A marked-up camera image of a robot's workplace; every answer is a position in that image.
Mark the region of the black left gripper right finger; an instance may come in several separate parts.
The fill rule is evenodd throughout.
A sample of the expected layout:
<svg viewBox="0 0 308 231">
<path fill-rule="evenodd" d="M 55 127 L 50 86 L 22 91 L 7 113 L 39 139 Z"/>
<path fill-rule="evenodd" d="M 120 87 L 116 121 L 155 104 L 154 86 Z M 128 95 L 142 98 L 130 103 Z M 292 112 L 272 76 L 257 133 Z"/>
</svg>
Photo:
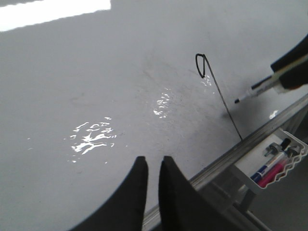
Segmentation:
<svg viewBox="0 0 308 231">
<path fill-rule="evenodd" d="M 233 230 L 233 223 L 202 198 L 171 156 L 165 156 L 161 164 L 158 197 L 164 231 Z"/>
</svg>

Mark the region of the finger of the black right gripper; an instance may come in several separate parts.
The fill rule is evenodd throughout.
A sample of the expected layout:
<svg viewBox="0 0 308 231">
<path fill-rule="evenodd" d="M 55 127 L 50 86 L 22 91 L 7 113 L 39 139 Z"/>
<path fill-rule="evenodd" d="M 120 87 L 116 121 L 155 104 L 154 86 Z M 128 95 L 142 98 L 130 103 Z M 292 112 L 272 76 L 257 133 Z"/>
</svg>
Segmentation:
<svg viewBox="0 0 308 231">
<path fill-rule="evenodd" d="M 294 90 L 308 83 L 308 67 L 295 67 L 280 77 L 284 89 Z"/>
<path fill-rule="evenodd" d="M 276 72 L 308 53 L 308 36 L 306 35 L 294 48 L 270 65 Z"/>
</svg>

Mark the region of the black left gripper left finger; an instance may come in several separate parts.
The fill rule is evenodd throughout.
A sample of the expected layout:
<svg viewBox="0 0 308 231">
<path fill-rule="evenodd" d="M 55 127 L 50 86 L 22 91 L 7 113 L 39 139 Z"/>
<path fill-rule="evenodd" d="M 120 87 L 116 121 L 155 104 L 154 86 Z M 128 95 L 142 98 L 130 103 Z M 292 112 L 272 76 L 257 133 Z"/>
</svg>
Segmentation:
<svg viewBox="0 0 308 231">
<path fill-rule="evenodd" d="M 111 197 L 74 231 L 141 231 L 146 204 L 148 165 L 138 156 Z"/>
</svg>

